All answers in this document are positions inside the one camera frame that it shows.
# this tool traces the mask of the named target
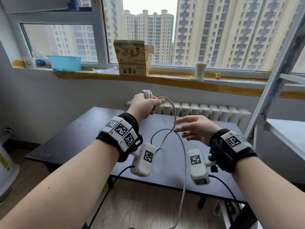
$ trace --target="dark gray tabletop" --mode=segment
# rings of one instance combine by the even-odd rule
[[[122,113],[122,110],[93,107],[84,115],[72,122],[68,127],[58,132],[50,140],[43,143],[37,149],[29,153],[26,158],[62,165],[76,154],[81,152],[96,138],[100,128],[105,125],[113,116]],[[173,127],[173,116],[152,115],[142,121],[139,133],[143,136],[144,142],[150,142],[151,136],[162,128]],[[216,121],[220,127],[241,133],[235,123]],[[152,144],[158,147],[168,130],[159,132],[153,139]],[[191,149],[200,149],[203,155],[209,153],[209,147],[198,141],[187,141],[182,139],[186,152]],[[127,161],[117,163],[111,175],[118,175],[124,168],[131,165],[133,156],[130,155]],[[246,200],[233,180],[231,174],[219,169],[218,173],[210,173],[222,179],[232,190],[238,202],[245,203]],[[150,185],[162,186],[170,189],[181,190],[184,180],[184,153],[181,142],[175,133],[167,136],[162,148],[157,152],[152,165],[151,174],[148,177],[138,177],[126,170],[121,178],[136,182],[144,182]],[[189,174],[187,162],[186,190],[191,193],[203,193],[219,199],[233,200],[230,192],[219,181],[210,178],[211,183],[206,186],[193,184]]]

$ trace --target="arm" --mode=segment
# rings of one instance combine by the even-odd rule
[[[264,229],[305,228],[305,193],[260,159],[237,162],[232,176]]]
[[[204,116],[186,116],[175,129],[187,140],[209,146],[211,137],[221,128]],[[257,157],[236,163],[232,173],[264,229],[305,228],[305,193],[282,178]]]
[[[128,113],[138,123],[164,100],[135,95]],[[100,140],[51,173],[1,221],[1,229],[82,228],[119,157]]]

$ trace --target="window sill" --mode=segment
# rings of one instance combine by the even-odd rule
[[[14,66],[15,69],[26,69]],[[195,79],[191,73],[178,74],[149,74],[148,76],[128,76],[117,74],[95,73],[87,70],[79,72],[53,71],[49,68],[39,68],[33,71],[53,73],[62,79],[99,79],[144,82],[159,85],[167,85],[181,88],[189,88],[210,92],[220,92],[233,95],[260,97],[267,84],[266,79],[237,78],[221,76],[219,80],[212,78],[212,73],[207,73],[204,79]],[[280,94],[280,98],[305,100],[305,85],[288,83]]]

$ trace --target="blue plastic bin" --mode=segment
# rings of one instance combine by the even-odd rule
[[[81,57],[47,56],[53,71],[81,71]]]

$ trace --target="paper cup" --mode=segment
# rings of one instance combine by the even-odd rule
[[[29,69],[36,69],[36,61],[33,57],[22,57],[25,66]]]
[[[204,71],[206,70],[207,65],[203,63],[197,63],[195,65],[195,78],[202,79],[204,75]]]

